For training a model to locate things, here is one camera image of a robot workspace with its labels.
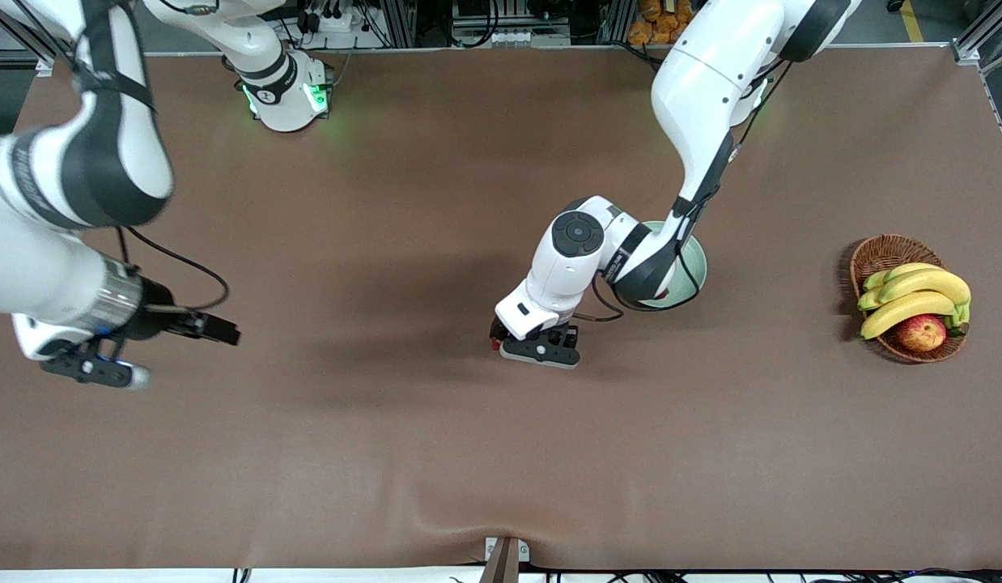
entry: green bowl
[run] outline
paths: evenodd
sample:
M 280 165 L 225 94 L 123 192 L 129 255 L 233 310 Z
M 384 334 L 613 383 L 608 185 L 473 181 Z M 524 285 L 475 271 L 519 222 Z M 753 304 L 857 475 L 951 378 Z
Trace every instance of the green bowl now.
M 663 228 L 663 221 L 644 221 L 642 224 L 652 229 L 653 232 L 659 232 L 659 229 Z M 698 244 L 696 237 L 689 236 L 684 247 L 681 247 L 681 259 L 683 259 L 687 270 L 692 272 L 694 280 L 698 283 L 698 288 L 701 288 L 701 284 L 705 283 L 705 253 L 701 250 L 701 244 Z M 692 280 L 688 279 L 685 270 L 678 265 L 674 269 L 674 276 L 670 279 L 670 284 L 667 285 L 667 297 L 661 300 L 645 300 L 641 304 L 653 307 L 653 309 L 666 309 L 666 307 L 674 306 L 676 303 L 684 302 L 694 293 L 696 293 L 696 288 L 694 288 Z

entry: yellow banana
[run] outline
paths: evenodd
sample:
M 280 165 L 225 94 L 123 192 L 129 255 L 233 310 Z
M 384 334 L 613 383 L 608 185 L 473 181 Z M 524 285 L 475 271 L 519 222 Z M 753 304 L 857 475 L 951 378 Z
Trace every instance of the yellow banana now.
M 941 269 L 941 270 L 944 269 L 944 268 L 939 268 L 937 265 L 934 265 L 932 263 L 920 263 L 920 262 L 904 263 L 890 269 L 890 272 L 888 272 L 886 276 L 882 278 L 882 283 L 885 285 L 886 283 L 889 283 L 890 280 L 894 280 L 896 279 L 896 277 L 904 275 L 905 272 L 913 272 L 913 270 L 930 269 L 930 268 Z
M 894 276 L 904 275 L 905 272 L 913 272 L 913 270 L 926 268 L 938 269 L 939 267 L 931 263 L 904 263 L 897 265 L 896 268 L 878 270 L 878 272 L 872 273 L 872 275 L 865 279 L 865 290 L 882 287 L 887 280 L 893 279 Z
M 857 309 L 866 313 L 867 311 L 874 311 L 878 307 L 882 306 L 879 302 L 879 292 L 882 290 L 879 287 L 875 289 L 869 289 L 861 296 L 860 300 L 857 300 Z
M 861 336 L 871 341 L 886 330 L 916 315 L 952 315 L 955 310 L 955 304 L 939 292 L 915 292 L 892 303 L 883 304 L 879 310 L 869 315 L 868 320 L 861 326 Z
M 879 292 L 879 302 L 883 304 L 892 303 L 898 298 L 923 289 L 943 294 L 951 299 L 956 307 L 969 303 L 972 299 L 970 288 L 962 277 L 948 270 L 935 268 L 913 270 L 902 276 L 895 276 L 887 280 L 880 289 L 882 290 Z

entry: brown table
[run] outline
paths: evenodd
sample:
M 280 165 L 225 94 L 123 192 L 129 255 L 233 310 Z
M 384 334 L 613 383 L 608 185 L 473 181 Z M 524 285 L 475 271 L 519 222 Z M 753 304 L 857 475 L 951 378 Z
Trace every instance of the brown table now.
M 42 374 L 0 317 L 0 568 L 456 564 L 489 535 L 554 568 L 1002 568 L 1002 141 L 946 49 L 796 67 L 697 229 L 704 293 L 583 326 L 572 373 L 491 353 L 491 309 L 567 201 L 666 211 L 644 64 L 361 55 L 279 135 L 216 60 L 149 63 L 178 189 L 145 232 L 231 281 L 242 346 L 134 344 L 131 395 Z M 38 80 L 21 124 L 71 95 Z M 840 257 L 879 232 L 975 289 L 953 361 L 849 339 Z

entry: apple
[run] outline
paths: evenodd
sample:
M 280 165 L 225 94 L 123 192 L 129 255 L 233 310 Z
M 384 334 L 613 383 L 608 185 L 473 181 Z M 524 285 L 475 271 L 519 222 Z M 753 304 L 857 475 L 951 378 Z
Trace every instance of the apple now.
M 948 339 L 948 328 L 935 315 L 917 315 L 897 325 L 897 340 L 909 351 L 929 352 Z

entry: fruit basket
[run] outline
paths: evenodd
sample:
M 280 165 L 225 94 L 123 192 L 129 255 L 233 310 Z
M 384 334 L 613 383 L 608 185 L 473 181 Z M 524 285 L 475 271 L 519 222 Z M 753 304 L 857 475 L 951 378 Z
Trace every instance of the fruit basket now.
M 863 240 L 854 248 L 850 257 L 850 281 L 857 298 L 865 293 L 864 283 L 868 276 L 879 270 L 894 268 L 911 262 L 932 263 L 944 268 L 944 261 L 930 247 L 918 239 L 900 234 L 880 234 Z M 882 335 L 875 339 L 886 351 L 905 362 L 941 362 L 958 354 L 965 346 L 965 337 L 949 337 L 944 344 L 929 352 L 919 353 L 904 348 L 895 335 Z

